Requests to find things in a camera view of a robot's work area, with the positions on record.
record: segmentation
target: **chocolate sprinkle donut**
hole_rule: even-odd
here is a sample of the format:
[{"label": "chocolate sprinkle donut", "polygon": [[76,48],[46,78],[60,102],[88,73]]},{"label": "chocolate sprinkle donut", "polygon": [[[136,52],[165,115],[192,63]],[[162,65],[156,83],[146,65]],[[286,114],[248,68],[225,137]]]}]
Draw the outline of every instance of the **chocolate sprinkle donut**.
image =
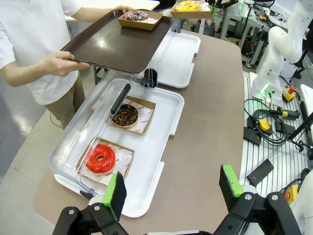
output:
[{"label": "chocolate sprinkle donut", "polygon": [[138,119],[138,110],[130,104],[122,104],[116,115],[112,118],[115,125],[128,128]]},{"label": "chocolate sprinkle donut", "polygon": [[126,13],[124,19],[129,21],[144,21],[148,18],[149,18],[148,14],[143,11],[131,11]]}]

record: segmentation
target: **brown serving tray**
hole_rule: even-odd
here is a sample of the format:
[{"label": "brown serving tray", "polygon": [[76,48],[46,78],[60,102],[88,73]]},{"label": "brown serving tray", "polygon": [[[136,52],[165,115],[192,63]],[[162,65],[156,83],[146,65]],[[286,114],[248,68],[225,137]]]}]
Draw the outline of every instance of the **brown serving tray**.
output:
[{"label": "brown serving tray", "polygon": [[122,27],[121,10],[113,10],[71,40],[63,51],[75,61],[127,73],[143,71],[170,29],[174,18],[163,16],[153,31]]}]

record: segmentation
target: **donut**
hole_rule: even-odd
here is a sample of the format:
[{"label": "donut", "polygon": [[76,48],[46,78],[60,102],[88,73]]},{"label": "donut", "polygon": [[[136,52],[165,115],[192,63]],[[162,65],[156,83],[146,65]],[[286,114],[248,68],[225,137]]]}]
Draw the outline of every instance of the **donut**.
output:
[{"label": "donut", "polygon": [[182,1],[176,5],[175,11],[201,11],[201,3],[198,1]]},{"label": "donut", "polygon": [[149,16],[146,12],[131,11],[131,12],[126,13],[124,19],[129,20],[129,21],[144,21],[148,18],[149,18]]},{"label": "donut", "polygon": [[111,147],[105,144],[98,144],[86,166],[96,174],[109,173],[115,166],[115,153]]},{"label": "donut", "polygon": [[138,119],[138,110],[130,104],[122,104],[116,115],[112,118],[114,125],[129,128],[133,126]]}]

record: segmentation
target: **red glazed donut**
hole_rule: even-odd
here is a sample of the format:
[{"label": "red glazed donut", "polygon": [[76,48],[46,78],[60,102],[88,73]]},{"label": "red glazed donut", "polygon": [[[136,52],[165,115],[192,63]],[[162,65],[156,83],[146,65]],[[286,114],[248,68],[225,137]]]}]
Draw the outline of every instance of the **red glazed donut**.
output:
[{"label": "red glazed donut", "polygon": [[109,146],[98,144],[86,166],[93,173],[108,173],[115,166],[115,153]]}]

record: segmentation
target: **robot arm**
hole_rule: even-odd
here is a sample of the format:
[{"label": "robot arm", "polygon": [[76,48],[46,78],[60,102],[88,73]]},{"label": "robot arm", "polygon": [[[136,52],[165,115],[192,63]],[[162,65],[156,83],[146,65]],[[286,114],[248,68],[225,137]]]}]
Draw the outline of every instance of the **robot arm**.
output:
[{"label": "robot arm", "polygon": [[312,19],[313,0],[299,0],[287,21],[288,33],[277,26],[270,29],[268,51],[263,55],[261,61],[264,63],[252,83],[254,97],[260,93],[267,97],[271,92],[273,99],[282,99],[279,74],[283,69],[284,58],[292,63],[301,58],[303,35]]}]

